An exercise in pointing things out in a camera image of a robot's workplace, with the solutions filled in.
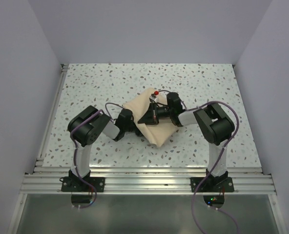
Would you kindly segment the beige cloth wrap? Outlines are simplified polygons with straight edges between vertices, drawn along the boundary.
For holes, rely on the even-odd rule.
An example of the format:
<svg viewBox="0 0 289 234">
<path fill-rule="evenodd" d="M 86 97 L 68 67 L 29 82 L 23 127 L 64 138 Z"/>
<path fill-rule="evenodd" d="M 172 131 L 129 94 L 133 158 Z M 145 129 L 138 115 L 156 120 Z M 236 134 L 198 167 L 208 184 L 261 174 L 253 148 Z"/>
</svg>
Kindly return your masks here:
<svg viewBox="0 0 289 234">
<path fill-rule="evenodd" d="M 155 92 L 154 88 L 147 88 L 134 99 L 123 104 L 125 109 L 132 111 L 134 123 L 150 144 L 161 147 L 179 128 L 170 119 L 160 120 L 158 125 L 138 124 L 140 118 L 149 108 L 149 97 Z"/>
</svg>

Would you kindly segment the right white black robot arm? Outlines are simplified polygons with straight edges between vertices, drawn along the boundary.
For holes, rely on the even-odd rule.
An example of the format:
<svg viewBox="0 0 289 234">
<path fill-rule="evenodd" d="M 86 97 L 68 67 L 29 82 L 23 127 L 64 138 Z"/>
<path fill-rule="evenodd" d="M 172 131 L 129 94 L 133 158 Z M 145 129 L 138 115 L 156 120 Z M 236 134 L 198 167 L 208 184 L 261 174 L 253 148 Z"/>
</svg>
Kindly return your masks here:
<svg viewBox="0 0 289 234">
<path fill-rule="evenodd" d="M 228 178 L 226 167 L 226 148 L 237 132 L 227 113 L 221 108 L 221 102 L 211 101 L 201 107 L 186 110 L 178 93 L 166 95 L 167 104 L 161 107 L 157 101 L 158 92 L 154 92 L 149 100 L 147 112 L 138 120 L 139 124 L 158 125 L 160 119 L 168 118 L 177 127 L 197 124 L 209 143 L 209 162 L 206 169 L 206 187 L 217 191 Z"/>
</svg>

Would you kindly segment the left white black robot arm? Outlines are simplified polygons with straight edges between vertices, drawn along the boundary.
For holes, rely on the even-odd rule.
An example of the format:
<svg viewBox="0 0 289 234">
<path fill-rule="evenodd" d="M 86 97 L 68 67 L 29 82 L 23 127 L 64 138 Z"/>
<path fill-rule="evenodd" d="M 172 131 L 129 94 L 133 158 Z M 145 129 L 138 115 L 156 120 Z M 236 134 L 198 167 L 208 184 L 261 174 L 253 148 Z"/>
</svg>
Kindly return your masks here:
<svg viewBox="0 0 289 234">
<path fill-rule="evenodd" d="M 70 176 L 75 176 L 72 185 L 81 192 L 87 190 L 90 185 L 87 177 L 90 175 L 90 151 L 100 134 L 113 141 L 121 140 L 125 133 L 129 132 L 135 133 L 138 137 L 143 136 L 134 123 L 132 111 L 125 108 L 121 110 L 116 120 L 112 120 L 103 110 L 88 106 L 69 122 L 67 130 L 75 145 L 70 169 Z"/>
</svg>

